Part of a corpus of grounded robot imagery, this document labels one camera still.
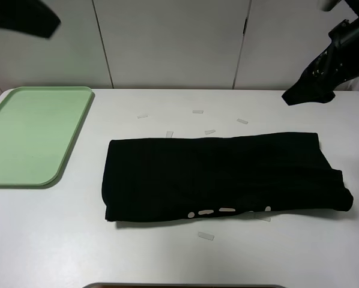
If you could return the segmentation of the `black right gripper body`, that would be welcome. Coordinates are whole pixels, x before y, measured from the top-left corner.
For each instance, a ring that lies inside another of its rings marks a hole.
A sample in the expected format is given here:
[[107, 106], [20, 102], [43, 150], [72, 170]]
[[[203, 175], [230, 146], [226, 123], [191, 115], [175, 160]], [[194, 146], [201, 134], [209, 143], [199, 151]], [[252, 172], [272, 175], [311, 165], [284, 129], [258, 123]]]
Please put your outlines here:
[[310, 76], [312, 86], [317, 90], [334, 90], [359, 77], [359, 48], [331, 43], [310, 64]]

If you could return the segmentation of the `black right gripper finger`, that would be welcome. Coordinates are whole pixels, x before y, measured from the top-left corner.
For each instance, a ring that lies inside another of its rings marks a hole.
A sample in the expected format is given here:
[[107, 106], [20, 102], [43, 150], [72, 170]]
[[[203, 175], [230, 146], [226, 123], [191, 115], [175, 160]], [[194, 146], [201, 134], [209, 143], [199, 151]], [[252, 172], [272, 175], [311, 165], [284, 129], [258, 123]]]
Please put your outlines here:
[[314, 76], [312, 72], [303, 73], [298, 81], [282, 95], [288, 106], [303, 103], [329, 103], [335, 93], [325, 82], [325, 78]]

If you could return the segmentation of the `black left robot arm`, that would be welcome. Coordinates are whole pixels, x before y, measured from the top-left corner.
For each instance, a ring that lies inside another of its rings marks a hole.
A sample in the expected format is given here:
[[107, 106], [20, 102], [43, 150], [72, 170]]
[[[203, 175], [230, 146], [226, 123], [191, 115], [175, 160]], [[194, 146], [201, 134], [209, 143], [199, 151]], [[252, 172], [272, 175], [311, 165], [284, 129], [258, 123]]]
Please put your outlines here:
[[39, 0], [0, 0], [0, 29], [50, 38], [60, 18]]

